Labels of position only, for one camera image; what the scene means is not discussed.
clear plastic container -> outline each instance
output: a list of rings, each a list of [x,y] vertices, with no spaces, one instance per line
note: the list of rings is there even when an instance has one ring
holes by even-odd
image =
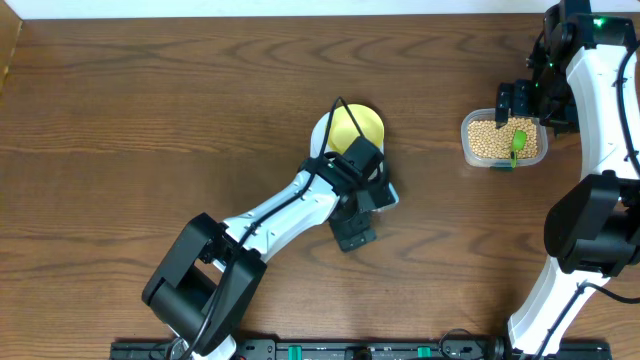
[[[496,109],[480,109],[467,115],[462,122],[462,149],[464,150],[464,158],[469,165],[478,167],[511,167],[510,159],[482,158],[474,154],[471,150],[471,145],[469,144],[469,124],[474,121],[495,121],[495,119]],[[547,150],[549,149],[547,130],[544,126],[540,125],[538,119],[533,118],[532,120],[533,123],[536,124],[537,129],[536,141],[538,142],[538,155],[529,159],[518,159],[518,166],[529,166],[539,163],[542,158],[547,155]]]

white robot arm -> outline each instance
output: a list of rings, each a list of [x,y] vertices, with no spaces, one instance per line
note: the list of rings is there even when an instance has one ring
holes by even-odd
[[[595,292],[586,288],[576,296],[578,285],[604,286],[622,267],[638,261],[637,222],[613,209],[624,200],[622,188],[637,186],[638,180],[635,154],[630,154],[634,144],[627,141],[640,146],[635,46],[630,20],[594,16],[588,2],[562,1],[545,14],[545,30],[529,58],[534,80],[502,84],[499,90],[502,108],[536,115],[561,131],[579,130],[582,142],[583,181],[549,213],[549,256],[532,292],[508,321],[515,353],[542,357],[558,352],[562,335]],[[619,91],[628,129],[621,121]],[[527,104],[518,107],[523,98]],[[497,111],[504,117],[504,110]]]
[[[328,120],[323,118],[325,129],[331,127],[338,100]],[[201,214],[179,235],[142,294],[156,316],[184,339],[173,347],[180,353],[184,345],[184,353],[173,358],[231,358],[236,350],[231,332],[244,315],[267,261],[303,231],[328,220],[345,252],[375,240],[371,212],[392,207],[398,196],[381,149],[364,137],[346,103],[345,108],[360,136],[344,153],[327,151],[325,130],[322,145],[312,144],[321,150],[312,151],[315,156],[302,163],[284,190],[221,223]],[[218,284],[194,265],[197,260],[222,271]]]

yellow bowl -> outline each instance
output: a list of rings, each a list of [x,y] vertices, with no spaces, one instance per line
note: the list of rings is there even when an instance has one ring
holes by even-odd
[[[384,139],[384,125],[380,116],[364,105],[349,105],[349,110],[367,140],[380,148]],[[351,121],[347,110],[343,106],[337,108],[329,131],[329,146],[338,153],[344,154],[358,135],[360,135],[358,129]]]

wooden table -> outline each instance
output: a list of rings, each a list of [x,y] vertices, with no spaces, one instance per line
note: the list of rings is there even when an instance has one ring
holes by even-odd
[[[635,21],[640,24],[640,17]],[[242,323],[283,339],[501,333],[542,270],[579,137],[515,173],[466,164],[541,15],[31,21],[0,98],[0,358],[105,359],[169,332],[140,301],[182,227],[282,189],[337,95],[384,116],[400,205],[343,254],[328,226],[282,250]],[[608,286],[637,296],[640,269]],[[571,338],[640,351],[640,312],[594,296]]]

black cable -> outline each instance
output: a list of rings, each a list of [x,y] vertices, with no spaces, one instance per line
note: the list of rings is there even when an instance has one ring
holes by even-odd
[[[538,48],[538,44],[540,43],[540,40],[542,40],[543,36],[544,36],[544,30],[540,31],[540,35],[538,35],[536,42],[533,43],[533,50],[531,50],[531,56],[533,56],[533,54],[536,52],[536,49]]]
[[[482,360],[482,359],[484,359],[484,357],[486,356],[486,352],[485,352],[484,346],[480,345],[480,343],[478,342],[478,340],[474,339],[473,334],[472,334],[469,330],[467,330],[467,329],[462,329],[462,328],[456,328],[456,329],[451,329],[451,330],[447,331],[447,332],[446,332],[446,333],[445,333],[445,334],[440,338],[440,341],[438,341],[438,352],[440,353],[440,355],[442,355],[442,357],[443,357],[443,358],[445,358],[445,359],[454,359],[454,358],[452,358],[451,356],[449,356],[449,354],[447,354],[447,353],[444,351],[444,349],[443,349],[445,339],[446,339],[449,335],[451,335],[452,333],[454,333],[454,332],[463,332],[463,333],[465,333],[465,334],[469,335],[469,336],[473,339],[473,341],[476,343],[476,345],[478,345],[478,348],[480,348],[480,351],[482,351],[482,355],[481,355],[480,357],[477,357],[477,358],[475,358],[475,359],[471,359],[471,360]]]
[[[622,63],[620,63],[620,69],[618,70],[618,79],[616,80],[616,92],[618,98],[618,113],[620,114],[620,125],[622,126],[622,135],[624,136],[624,142],[627,145],[628,158],[633,165],[633,168],[636,170],[638,176],[640,176],[640,162],[638,162],[638,153],[633,148],[633,141],[631,140],[631,132],[629,131],[629,123],[627,122],[627,112],[624,108],[624,98],[623,98],[623,85],[625,82],[624,71],[627,67],[627,63],[631,56],[635,54],[636,50],[640,46],[640,42],[636,42],[634,46],[629,48],[627,54],[622,59]]]
[[[620,296],[614,292],[611,292],[601,286],[598,286],[596,284],[592,284],[590,282],[586,282],[583,284],[584,287],[590,287],[593,289],[596,289],[597,291],[599,291],[600,293],[607,295],[608,297],[612,298],[613,300],[623,303],[623,304],[628,304],[628,305],[637,305],[640,304],[640,298],[627,298],[624,296]]]
[[[556,332],[556,330],[558,329],[558,327],[562,323],[562,320],[564,320],[564,317],[567,316],[567,313],[569,313],[569,311],[571,310],[571,307],[573,306],[573,304],[575,304],[575,302],[578,300],[578,297],[580,297],[580,295],[584,294],[584,290],[586,288],[588,288],[588,287],[593,288],[593,289],[595,289],[595,290],[607,295],[608,297],[612,298],[613,300],[621,302],[623,304],[640,304],[640,298],[627,298],[627,297],[615,294],[615,293],[613,293],[613,292],[611,292],[611,291],[609,291],[609,290],[607,290],[607,289],[605,289],[605,288],[603,288],[601,286],[598,286],[596,284],[590,283],[588,281],[583,282],[582,284],[578,285],[578,288],[576,289],[576,292],[573,293],[573,296],[571,296],[571,299],[569,300],[567,305],[565,305],[564,309],[562,309],[562,312],[560,313],[560,315],[558,316],[556,321],[551,326],[551,329],[547,330],[547,336],[545,336],[544,340],[542,341],[542,345],[540,346],[540,349],[538,350],[538,353],[533,358],[533,360],[542,359],[542,354],[544,353],[544,350],[547,348],[547,345],[549,344],[549,341],[551,340],[551,337],[553,336],[553,334]]]
[[[245,244],[245,242],[247,242],[247,239],[249,239],[249,236],[251,236],[251,234],[254,233],[260,227],[260,225],[262,225],[262,223],[264,223],[268,218],[270,218],[271,216],[276,214],[278,211],[280,211],[280,210],[284,209],[285,207],[289,206],[294,201],[300,199],[307,192],[307,190],[309,190],[309,188],[311,187],[311,183],[313,182],[313,180],[314,180],[314,178],[316,176],[318,167],[322,164],[322,158],[324,156],[324,151],[325,151],[325,149],[327,147],[327,142],[329,141],[329,132],[331,131],[331,124],[333,122],[333,114],[335,113],[336,107],[338,106],[339,102],[342,102],[342,104],[344,105],[345,110],[347,110],[347,113],[349,114],[349,117],[351,118],[351,121],[353,122],[353,125],[355,125],[356,129],[358,130],[358,133],[360,134],[360,136],[364,136],[364,134],[362,133],[362,130],[360,129],[360,126],[358,125],[358,121],[355,119],[355,117],[351,113],[351,110],[349,109],[349,105],[347,104],[347,102],[342,97],[338,96],[338,98],[333,102],[333,105],[331,106],[331,111],[329,112],[329,118],[327,119],[327,126],[325,128],[324,137],[322,139],[322,146],[320,147],[320,152],[315,157],[315,161],[313,162],[312,168],[310,169],[311,170],[310,171],[310,176],[309,176],[309,179],[307,180],[306,184],[295,195],[293,195],[289,199],[283,201],[281,204],[279,204],[278,206],[274,207],[273,209],[268,211],[266,214],[264,214],[260,218],[258,218],[258,220],[256,220],[253,223],[251,223],[251,225],[249,225],[249,228],[247,229],[247,231],[245,231],[244,234],[242,235],[242,237],[240,238],[240,241],[236,244],[236,249],[242,248],[242,246]],[[227,265],[227,268],[222,273],[222,278],[220,279],[220,283],[218,284],[218,289],[223,288],[224,285],[226,284],[227,278],[228,278],[228,274],[231,273],[230,270],[234,266],[234,264],[235,264],[235,262],[237,260],[237,256],[238,256],[238,254],[240,252],[239,251],[235,251],[234,253],[235,253],[235,255],[231,258],[231,260],[229,260],[229,264]],[[209,323],[211,322],[211,318],[213,317],[213,314],[215,313],[215,310],[217,308],[218,302],[220,301],[220,297],[221,297],[220,294],[221,294],[220,291],[215,291],[214,292],[213,299],[211,300],[211,305],[209,305],[209,310],[207,310],[207,315],[205,316],[205,319],[202,322],[202,325],[200,325],[200,329],[198,330],[198,334],[193,339],[193,341],[191,342],[191,344],[189,345],[187,350],[182,354],[182,356],[180,356],[180,358],[178,360],[188,360],[191,357],[191,354],[193,353],[193,350],[195,349],[197,344],[200,342],[200,339],[202,338],[202,335],[204,334],[205,330],[209,326]]]

